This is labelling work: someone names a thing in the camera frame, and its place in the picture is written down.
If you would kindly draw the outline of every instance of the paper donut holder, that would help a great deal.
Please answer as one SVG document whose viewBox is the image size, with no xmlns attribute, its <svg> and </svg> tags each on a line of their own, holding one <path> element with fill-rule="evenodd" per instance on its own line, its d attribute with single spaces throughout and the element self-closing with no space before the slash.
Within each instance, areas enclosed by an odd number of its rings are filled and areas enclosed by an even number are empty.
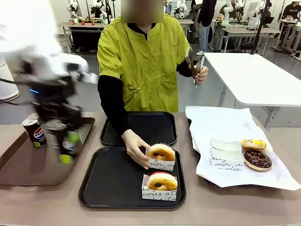
<svg viewBox="0 0 301 226">
<path fill-rule="evenodd" d="M 174 159 L 174 161 L 163 161 L 163 160 L 154 159 L 151 157 L 149 157 L 149 158 L 150 158 L 149 163 L 151 164 L 149 168 L 158 169 L 158 170 L 166 170 L 166 171 L 174 170 L 175 159 Z"/>
<path fill-rule="evenodd" d="M 241 171 L 244 164 L 240 142 L 211 139 L 209 163 L 213 168 Z"/>
<path fill-rule="evenodd" d="M 153 199 L 162 201 L 172 201 L 174 202 L 177 197 L 177 190 L 174 191 L 158 191 L 147 188 L 147 180 L 150 176 L 143 175 L 143 181 L 141 186 L 142 198 L 143 199 Z"/>
</svg>

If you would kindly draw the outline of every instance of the pepsi can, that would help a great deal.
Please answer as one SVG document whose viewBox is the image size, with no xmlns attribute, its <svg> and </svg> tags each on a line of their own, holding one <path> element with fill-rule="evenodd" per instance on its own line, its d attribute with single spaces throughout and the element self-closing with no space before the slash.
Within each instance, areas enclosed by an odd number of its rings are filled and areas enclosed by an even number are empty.
<svg viewBox="0 0 301 226">
<path fill-rule="evenodd" d="M 22 122 L 22 125 L 25 128 L 30 140 L 32 140 L 34 147 L 42 147 L 47 143 L 45 134 L 38 119 L 26 119 Z"/>
</svg>

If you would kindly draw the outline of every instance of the tongs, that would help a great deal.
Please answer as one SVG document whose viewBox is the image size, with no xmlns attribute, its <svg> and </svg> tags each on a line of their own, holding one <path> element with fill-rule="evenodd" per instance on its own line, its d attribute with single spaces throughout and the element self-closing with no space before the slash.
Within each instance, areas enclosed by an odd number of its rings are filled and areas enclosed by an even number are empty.
<svg viewBox="0 0 301 226">
<path fill-rule="evenodd" d="M 196 69 L 194 68 L 194 63 L 193 63 L 193 50 L 192 50 L 192 47 L 189 48 L 188 57 L 189 57 L 189 64 L 190 64 L 191 74 L 192 74 L 193 81 L 194 81 L 194 86 L 197 88 L 198 83 L 196 81 L 196 75 L 197 75 L 197 72 L 201 71 L 201 69 L 203 67 L 204 56 L 201 56 L 201 58 L 198 60 L 198 63 L 196 65 Z"/>
</svg>

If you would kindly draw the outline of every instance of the glazed donut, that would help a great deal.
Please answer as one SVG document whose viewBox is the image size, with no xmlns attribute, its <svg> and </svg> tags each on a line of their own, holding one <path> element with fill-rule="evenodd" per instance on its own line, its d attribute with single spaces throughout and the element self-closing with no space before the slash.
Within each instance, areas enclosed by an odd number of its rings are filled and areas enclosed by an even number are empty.
<svg viewBox="0 0 301 226">
<path fill-rule="evenodd" d="M 156 172 L 150 175 L 146 182 L 147 188 L 158 191 L 177 190 L 178 182 L 176 178 L 169 173 Z"/>
<path fill-rule="evenodd" d="M 258 150 L 246 150 L 244 159 L 247 166 L 254 170 L 265 171 L 272 166 L 271 159 L 265 153 Z"/>
<path fill-rule="evenodd" d="M 174 161 L 175 153 L 167 145 L 155 144 L 146 150 L 146 156 L 163 161 Z"/>
<path fill-rule="evenodd" d="M 249 150 L 263 150 L 267 147 L 267 144 L 262 140 L 242 140 L 240 143 L 244 149 Z"/>
</svg>

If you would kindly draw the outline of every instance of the yellow-green shirt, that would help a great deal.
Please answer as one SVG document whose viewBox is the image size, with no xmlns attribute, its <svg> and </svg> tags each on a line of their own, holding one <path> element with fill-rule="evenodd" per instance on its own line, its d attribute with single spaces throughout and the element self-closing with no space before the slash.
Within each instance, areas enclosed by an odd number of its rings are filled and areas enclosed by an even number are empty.
<svg viewBox="0 0 301 226">
<path fill-rule="evenodd" d="M 144 34 L 131 30 L 121 18 L 113 20 L 99 39 L 101 75 L 123 82 L 127 111 L 178 111 L 176 67 L 185 60 L 189 43 L 177 19 L 164 14 Z"/>
</svg>

